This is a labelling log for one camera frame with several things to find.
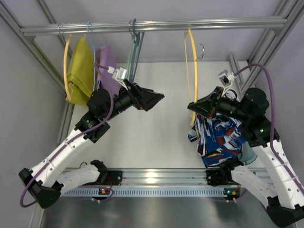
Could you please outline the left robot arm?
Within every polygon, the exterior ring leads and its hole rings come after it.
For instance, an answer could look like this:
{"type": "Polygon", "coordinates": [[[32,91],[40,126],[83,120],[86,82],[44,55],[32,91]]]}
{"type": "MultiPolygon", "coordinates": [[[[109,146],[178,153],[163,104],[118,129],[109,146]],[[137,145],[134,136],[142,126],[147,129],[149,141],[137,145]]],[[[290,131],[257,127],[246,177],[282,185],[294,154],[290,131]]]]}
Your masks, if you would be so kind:
{"type": "Polygon", "coordinates": [[[108,168],[99,160],[68,173],[64,173],[64,170],[75,157],[103,137],[110,129],[109,120],[130,107],[147,112],[164,97],[164,94],[140,87],[126,79],[117,95],[112,95],[104,88],[95,90],[87,102],[87,113],[68,137],[42,162],[19,172],[25,186],[20,198],[21,207],[32,206],[31,203],[24,204],[26,193],[33,197],[34,204],[46,209],[69,190],[87,183],[102,184],[107,178],[108,168]]]}

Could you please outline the blue white patterned trousers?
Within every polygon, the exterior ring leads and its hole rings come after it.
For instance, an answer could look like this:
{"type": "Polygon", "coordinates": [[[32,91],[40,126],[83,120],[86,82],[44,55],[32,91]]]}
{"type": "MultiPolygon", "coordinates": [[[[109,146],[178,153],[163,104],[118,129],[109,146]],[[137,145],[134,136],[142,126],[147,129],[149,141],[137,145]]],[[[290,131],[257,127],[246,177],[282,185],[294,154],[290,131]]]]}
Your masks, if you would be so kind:
{"type": "Polygon", "coordinates": [[[238,157],[246,142],[239,128],[241,124],[241,121],[222,114],[212,119],[196,114],[188,140],[197,142],[197,153],[206,168],[238,157]]]}

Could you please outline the yellow hanger with trousers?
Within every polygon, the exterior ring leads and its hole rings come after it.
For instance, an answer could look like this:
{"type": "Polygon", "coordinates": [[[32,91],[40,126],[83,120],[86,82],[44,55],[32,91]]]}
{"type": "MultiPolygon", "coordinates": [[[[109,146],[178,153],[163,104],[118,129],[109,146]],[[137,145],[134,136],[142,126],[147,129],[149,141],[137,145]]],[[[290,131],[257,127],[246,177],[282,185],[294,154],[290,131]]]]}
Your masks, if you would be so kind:
{"type": "Polygon", "coordinates": [[[185,53],[185,63],[186,63],[186,77],[187,77],[187,87],[188,87],[188,100],[189,102],[197,102],[198,100],[198,82],[199,82],[199,68],[198,61],[204,58],[205,47],[202,43],[199,45],[202,48],[202,53],[200,56],[197,55],[196,43],[191,29],[188,29],[184,32],[184,53],[185,53]],[[192,56],[193,56],[193,73],[194,73],[194,88],[193,95],[191,95],[190,89],[190,74],[189,74],[189,61],[188,61],[188,52],[187,52],[187,37],[190,39],[191,48],[192,48],[192,56]]]}

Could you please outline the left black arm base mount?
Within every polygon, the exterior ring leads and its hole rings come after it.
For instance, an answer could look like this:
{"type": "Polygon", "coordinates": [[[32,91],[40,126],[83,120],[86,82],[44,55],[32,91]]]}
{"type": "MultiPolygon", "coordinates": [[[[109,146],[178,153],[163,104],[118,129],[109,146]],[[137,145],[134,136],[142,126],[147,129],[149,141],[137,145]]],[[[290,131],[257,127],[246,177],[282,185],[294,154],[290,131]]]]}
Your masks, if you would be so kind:
{"type": "Polygon", "coordinates": [[[97,185],[102,186],[119,186],[123,180],[123,171],[103,171],[95,181],[97,185]]]}

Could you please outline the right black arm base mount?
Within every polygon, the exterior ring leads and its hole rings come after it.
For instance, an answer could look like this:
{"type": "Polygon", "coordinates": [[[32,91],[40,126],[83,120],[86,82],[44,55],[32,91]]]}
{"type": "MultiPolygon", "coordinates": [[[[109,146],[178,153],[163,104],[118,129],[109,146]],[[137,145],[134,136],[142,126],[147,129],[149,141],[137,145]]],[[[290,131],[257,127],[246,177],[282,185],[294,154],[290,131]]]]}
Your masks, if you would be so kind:
{"type": "Polygon", "coordinates": [[[230,170],[226,168],[216,168],[206,170],[207,184],[213,187],[227,185],[232,182],[230,170]]]}

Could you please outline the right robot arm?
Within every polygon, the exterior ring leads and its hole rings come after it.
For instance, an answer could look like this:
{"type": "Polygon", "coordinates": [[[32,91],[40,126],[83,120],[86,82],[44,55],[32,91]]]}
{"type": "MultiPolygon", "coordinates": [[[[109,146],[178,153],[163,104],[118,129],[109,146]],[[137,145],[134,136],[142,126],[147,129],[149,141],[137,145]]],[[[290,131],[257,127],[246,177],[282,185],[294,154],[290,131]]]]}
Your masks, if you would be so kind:
{"type": "Polygon", "coordinates": [[[228,98],[222,87],[188,104],[195,113],[191,139],[208,168],[208,182],[217,186],[235,182],[245,187],[266,209],[273,223],[287,227],[304,217],[304,187],[290,165],[273,119],[267,119],[266,94],[246,91],[241,101],[228,98]],[[248,144],[265,167],[272,184],[251,172],[239,159],[248,144]]]}

